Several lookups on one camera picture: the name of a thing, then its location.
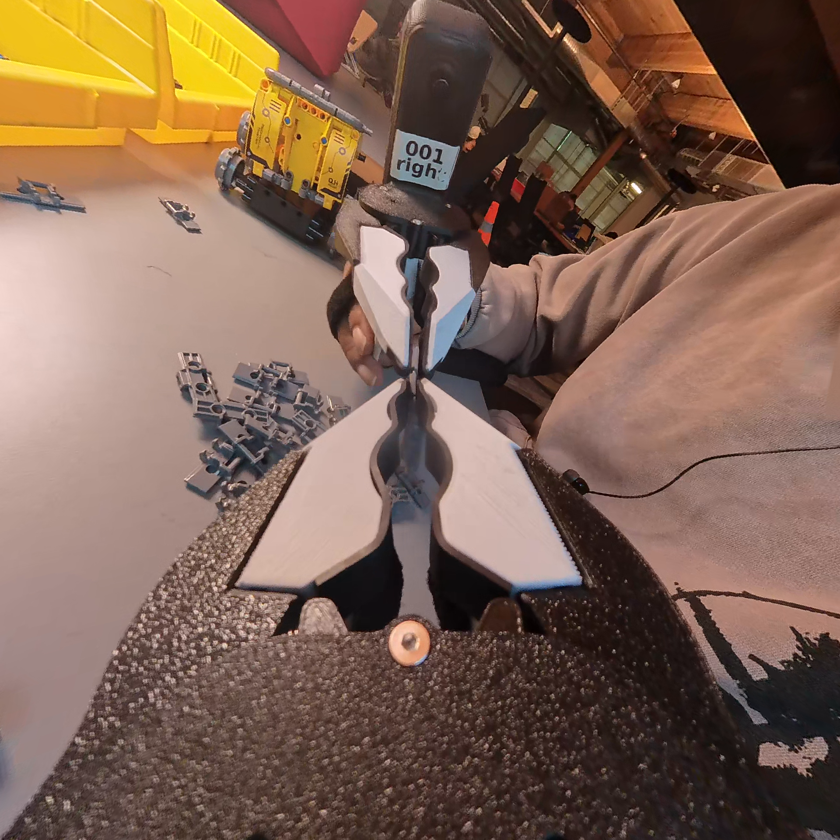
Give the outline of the person's right hand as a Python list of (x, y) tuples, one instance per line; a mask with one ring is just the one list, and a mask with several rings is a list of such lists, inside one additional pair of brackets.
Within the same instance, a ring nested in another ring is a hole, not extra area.
[(332, 336), (353, 371), (368, 386), (383, 384), (384, 367), (374, 356), (375, 333), (353, 291), (354, 264), (346, 261), (343, 276), (327, 303)]

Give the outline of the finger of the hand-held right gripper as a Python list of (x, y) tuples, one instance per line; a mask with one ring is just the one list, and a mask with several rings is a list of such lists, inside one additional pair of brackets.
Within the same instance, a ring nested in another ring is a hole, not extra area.
[(404, 237), (387, 227), (360, 227), (360, 257), (353, 268), (353, 293), (374, 332), (376, 345), (398, 368), (411, 361), (412, 311), (401, 264)]
[(430, 374), (454, 343), (476, 298), (468, 251), (453, 245), (430, 248), (419, 283), (419, 371)]

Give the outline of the red fabric object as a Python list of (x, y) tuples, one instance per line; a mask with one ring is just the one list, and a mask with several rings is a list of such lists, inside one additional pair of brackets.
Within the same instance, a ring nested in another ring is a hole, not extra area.
[(278, 45), (318, 78), (338, 71), (365, 1), (277, 1)]

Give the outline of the yellow divided parts bin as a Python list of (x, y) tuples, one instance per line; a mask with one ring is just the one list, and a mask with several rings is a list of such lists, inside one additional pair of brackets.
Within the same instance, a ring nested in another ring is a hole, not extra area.
[(159, 2), (1, 2), (2, 144), (116, 143), (174, 106)]

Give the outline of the beige printed hoodie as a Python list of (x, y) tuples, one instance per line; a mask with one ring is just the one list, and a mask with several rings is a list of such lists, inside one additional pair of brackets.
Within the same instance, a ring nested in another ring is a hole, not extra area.
[(772, 792), (838, 838), (837, 283), (530, 277), (513, 301), (500, 355), (570, 371), (541, 456), (666, 584)]

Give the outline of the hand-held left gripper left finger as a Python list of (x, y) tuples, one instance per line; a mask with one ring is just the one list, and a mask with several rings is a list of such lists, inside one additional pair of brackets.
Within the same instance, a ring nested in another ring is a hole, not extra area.
[(347, 624), (388, 624), (403, 594), (388, 480), (400, 465), (405, 381), (318, 437), (246, 552), (233, 585), (329, 599)]

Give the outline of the grey desk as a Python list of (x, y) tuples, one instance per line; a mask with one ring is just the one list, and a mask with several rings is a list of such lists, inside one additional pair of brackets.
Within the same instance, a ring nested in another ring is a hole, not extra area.
[(216, 518), (184, 483), (211, 435), (177, 354), (200, 353), (224, 395), (237, 363), (272, 360), (352, 407), (376, 392), (327, 325), (341, 269), (219, 192), (225, 146), (130, 133), (118, 147), (2, 148), (2, 191), (47, 182), (87, 209), (2, 201), (2, 833), (147, 595)]

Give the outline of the yellow toy robot vehicle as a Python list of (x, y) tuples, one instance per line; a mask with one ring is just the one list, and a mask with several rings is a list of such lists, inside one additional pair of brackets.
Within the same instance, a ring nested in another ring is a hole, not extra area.
[(373, 134), (330, 97), (266, 68), (236, 145), (215, 166), (222, 193), (240, 193), (257, 216), (314, 247), (329, 240), (362, 139)]

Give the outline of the person's right forearm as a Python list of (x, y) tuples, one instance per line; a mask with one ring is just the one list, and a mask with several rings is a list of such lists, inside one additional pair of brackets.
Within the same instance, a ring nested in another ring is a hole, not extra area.
[(792, 314), (824, 283), (837, 301), (838, 219), (838, 185), (804, 185), (678, 211), (591, 255), (491, 265), (455, 347), (570, 373), (648, 303), (668, 332), (706, 313), (738, 327)]

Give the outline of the grey toy track link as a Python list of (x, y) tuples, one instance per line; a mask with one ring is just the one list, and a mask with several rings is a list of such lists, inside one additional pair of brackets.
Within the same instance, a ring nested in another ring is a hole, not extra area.
[(185, 231), (190, 234), (201, 234), (203, 232), (199, 223), (195, 220), (194, 212), (188, 205), (163, 197), (159, 197), (159, 202), (169, 217), (175, 220)]

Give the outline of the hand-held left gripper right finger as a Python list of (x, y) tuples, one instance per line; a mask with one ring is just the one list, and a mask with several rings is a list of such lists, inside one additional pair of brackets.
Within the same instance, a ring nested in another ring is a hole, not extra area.
[(425, 463), (437, 482), (428, 583), (441, 624), (477, 624), (497, 598), (585, 578), (509, 437), (420, 381)]

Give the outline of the heap of track links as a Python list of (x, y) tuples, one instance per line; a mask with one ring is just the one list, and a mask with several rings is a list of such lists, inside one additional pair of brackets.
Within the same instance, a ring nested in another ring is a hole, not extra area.
[(277, 360), (237, 364), (226, 396), (212, 377), (225, 415), (219, 420), (194, 417), (211, 440), (185, 487), (206, 499), (217, 497), (221, 508), (351, 411), (344, 400), (312, 385), (304, 371)]

